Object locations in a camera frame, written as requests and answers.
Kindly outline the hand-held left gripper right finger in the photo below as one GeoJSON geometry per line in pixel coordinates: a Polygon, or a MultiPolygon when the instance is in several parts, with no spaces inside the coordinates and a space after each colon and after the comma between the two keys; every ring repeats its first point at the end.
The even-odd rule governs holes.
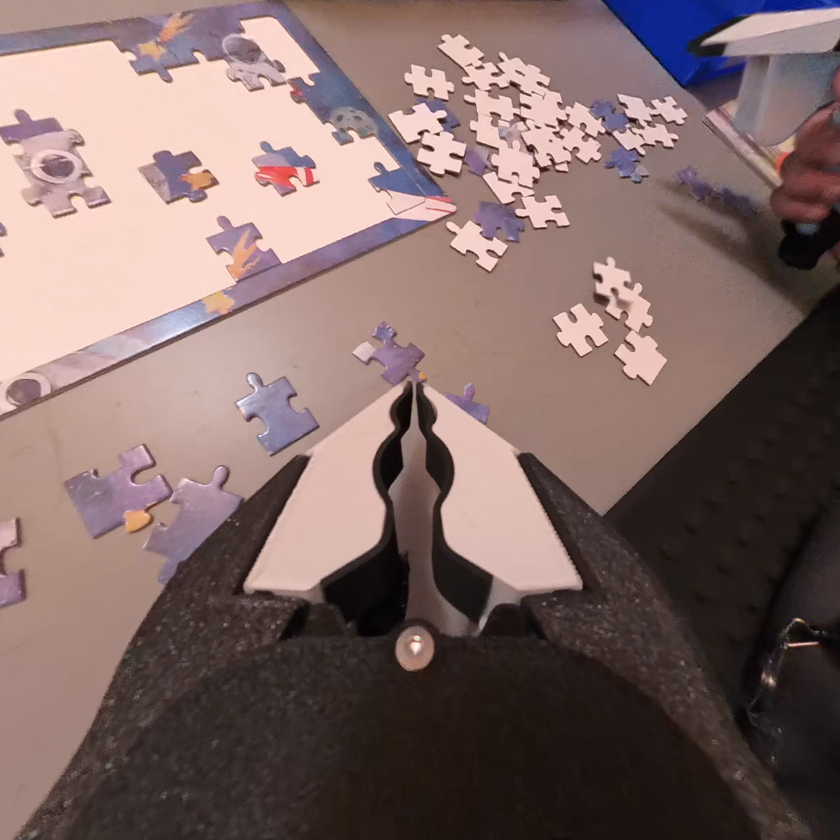
{"type": "Polygon", "coordinates": [[[430,386],[415,394],[425,468],[437,489],[433,577],[446,603],[486,621],[498,605],[582,590],[521,452],[430,386]]]}

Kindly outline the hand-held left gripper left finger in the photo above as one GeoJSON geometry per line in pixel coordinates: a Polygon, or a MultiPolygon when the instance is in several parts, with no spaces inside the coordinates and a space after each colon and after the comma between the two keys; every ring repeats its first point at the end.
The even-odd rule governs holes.
{"type": "Polygon", "coordinates": [[[376,603],[399,577],[390,488],[414,388],[396,386],[305,455],[306,464],[243,583],[310,603],[376,603]]]}

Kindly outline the blue puzzle piece white corner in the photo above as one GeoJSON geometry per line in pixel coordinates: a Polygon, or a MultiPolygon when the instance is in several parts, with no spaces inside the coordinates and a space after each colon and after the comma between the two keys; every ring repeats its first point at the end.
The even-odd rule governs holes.
{"type": "Polygon", "coordinates": [[[353,350],[353,356],[368,364],[377,361],[383,365],[381,377],[391,386],[397,386],[406,378],[415,383],[425,383],[425,373],[417,369],[417,365],[424,358],[424,352],[413,343],[402,346],[396,341],[396,331],[386,322],[377,325],[372,338],[380,342],[374,346],[369,342],[362,342],[353,350]]]}

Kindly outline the blue space puzzle frame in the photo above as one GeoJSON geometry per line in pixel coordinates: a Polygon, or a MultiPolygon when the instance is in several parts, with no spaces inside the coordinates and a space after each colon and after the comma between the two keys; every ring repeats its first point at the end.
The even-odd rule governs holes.
{"type": "Polygon", "coordinates": [[[369,184],[380,161],[445,195],[288,6],[165,14],[189,11],[199,63],[171,69],[170,82],[138,75],[113,43],[114,23],[128,18],[2,35],[2,126],[21,109],[77,131],[87,184],[111,199],[89,208],[74,197],[63,217],[27,205],[20,147],[2,140],[2,417],[437,222],[394,217],[369,184]],[[229,80],[230,34],[253,39],[286,79],[320,74],[330,111],[367,112],[377,136],[340,145],[330,111],[295,103],[288,81],[247,91],[229,80]],[[286,196],[259,185],[252,159],[263,140],[311,156],[319,183],[286,196]],[[199,203],[164,203],[138,172],[158,151],[194,152],[218,185],[199,203]],[[236,283],[207,243],[219,215],[255,223],[281,266],[236,283]]]}

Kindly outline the grey porthole half puzzle piece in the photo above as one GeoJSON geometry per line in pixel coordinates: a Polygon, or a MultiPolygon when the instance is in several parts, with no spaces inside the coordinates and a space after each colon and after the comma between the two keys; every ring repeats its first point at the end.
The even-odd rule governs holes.
{"type": "Polygon", "coordinates": [[[21,191],[27,205],[41,205],[52,217],[76,212],[72,199],[79,197],[89,208],[110,204],[103,188],[87,184],[91,174],[87,165],[69,151],[45,149],[33,156],[21,154],[16,162],[28,186],[21,191]]]}

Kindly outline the grey satellite puzzle piece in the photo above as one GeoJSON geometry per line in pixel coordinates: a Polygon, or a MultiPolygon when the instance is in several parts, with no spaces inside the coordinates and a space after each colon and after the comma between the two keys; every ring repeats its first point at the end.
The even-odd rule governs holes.
{"type": "Polygon", "coordinates": [[[20,147],[16,162],[34,177],[53,184],[68,182],[81,175],[83,163],[75,153],[82,143],[73,129],[64,129],[55,118],[32,119],[24,110],[14,112],[16,122],[3,125],[5,144],[20,147]]]}

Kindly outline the person's right hand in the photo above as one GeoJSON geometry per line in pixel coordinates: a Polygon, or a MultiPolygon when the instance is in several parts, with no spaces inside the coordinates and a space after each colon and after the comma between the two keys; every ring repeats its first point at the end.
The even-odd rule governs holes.
{"type": "Polygon", "coordinates": [[[822,108],[801,126],[793,151],[782,162],[780,185],[770,205],[781,221],[821,222],[839,200],[838,102],[822,108]]]}

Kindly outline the colourful printed cardboard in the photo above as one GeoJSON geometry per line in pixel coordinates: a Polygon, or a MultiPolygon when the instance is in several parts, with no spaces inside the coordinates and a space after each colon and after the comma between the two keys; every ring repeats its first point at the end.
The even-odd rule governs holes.
{"type": "Polygon", "coordinates": [[[733,121],[736,102],[708,111],[704,123],[770,187],[781,183],[780,168],[795,147],[795,135],[778,143],[761,143],[740,131],[733,121]]]}

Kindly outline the blue plastic bin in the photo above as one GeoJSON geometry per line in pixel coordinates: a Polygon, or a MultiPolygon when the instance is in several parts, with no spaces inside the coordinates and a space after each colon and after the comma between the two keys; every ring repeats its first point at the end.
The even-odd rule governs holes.
{"type": "Polygon", "coordinates": [[[682,87],[724,77],[740,70],[743,59],[696,57],[689,44],[734,18],[838,7],[838,1],[605,1],[682,87]]]}

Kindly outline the purple puzzle piece orange edge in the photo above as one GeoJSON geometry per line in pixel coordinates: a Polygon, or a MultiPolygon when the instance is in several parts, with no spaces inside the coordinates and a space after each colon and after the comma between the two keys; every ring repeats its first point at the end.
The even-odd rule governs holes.
{"type": "Polygon", "coordinates": [[[136,483],[135,476],[156,466],[146,444],[132,447],[119,455],[119,468],[102,475],[89,469],[64,482],[66,493],[92,539],[125,523],[131,511],[146,511],[172,495],[166,478],[155,475],[136,483]]]}

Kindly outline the pale purple puzzle piece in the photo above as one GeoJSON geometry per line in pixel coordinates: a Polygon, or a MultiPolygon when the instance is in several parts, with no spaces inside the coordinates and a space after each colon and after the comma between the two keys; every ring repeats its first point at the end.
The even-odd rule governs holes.
{"type": "Polygon", "coordinates": [[[13,606],[26,598],[25,572],[7,570],[5,552],[20,543],[19,519],[12,518],[1,522],[1,607],[13,606]]]}

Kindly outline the red rocket puzzle piece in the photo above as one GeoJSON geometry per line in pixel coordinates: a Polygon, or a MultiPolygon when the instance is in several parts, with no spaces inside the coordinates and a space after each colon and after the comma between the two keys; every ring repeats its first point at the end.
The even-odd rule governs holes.
{"type": "Polygon", "coordinates": [[[275,148],[268,141],[259,144],[261,154],[252,159],[254,178],[260,186],[272,186],[281,196],[295,193],[297,184],[319,183],[317,165],[309,155],[301,155],[292,147],[275,148]]]}

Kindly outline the grey moon puzzle piece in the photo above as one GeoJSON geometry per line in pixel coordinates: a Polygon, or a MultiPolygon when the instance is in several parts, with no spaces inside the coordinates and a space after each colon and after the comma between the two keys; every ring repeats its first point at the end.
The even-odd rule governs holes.
{"type": "Polygon", "coordinates": [[[328,122],[332,125],[332,137],[340,145],[350,144],[354,139],[365,140],[378,134],[372,116],[351,106],[341,106],[330,111],[328,122]]]}

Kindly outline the white astronaut puzzle piece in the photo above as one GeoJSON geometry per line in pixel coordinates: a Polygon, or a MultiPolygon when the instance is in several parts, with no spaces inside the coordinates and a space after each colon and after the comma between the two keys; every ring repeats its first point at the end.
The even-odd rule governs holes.
{"type": "Polygon", "coordinates": [[[227,62],[226,77],[240,82],[247,91],[264,89],[264,81],[271,87],[287,84],[284,66],[268,58],[263,49],[252,39],[241,34],[226,35],[222,50],[227,62]]]}

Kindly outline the joined comet star puzzle pieces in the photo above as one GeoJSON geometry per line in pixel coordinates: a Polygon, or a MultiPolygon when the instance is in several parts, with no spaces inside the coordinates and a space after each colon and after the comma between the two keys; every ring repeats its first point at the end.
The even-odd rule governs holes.
{"type": "Polygon", "coordinates": [[[131,54],[129,63],[138,75],[153,72],[170,82],[171,69],[199,63],[191,36],[194,17],[189,11],[125,19],[114,23],[111,38],[131,54]]]}

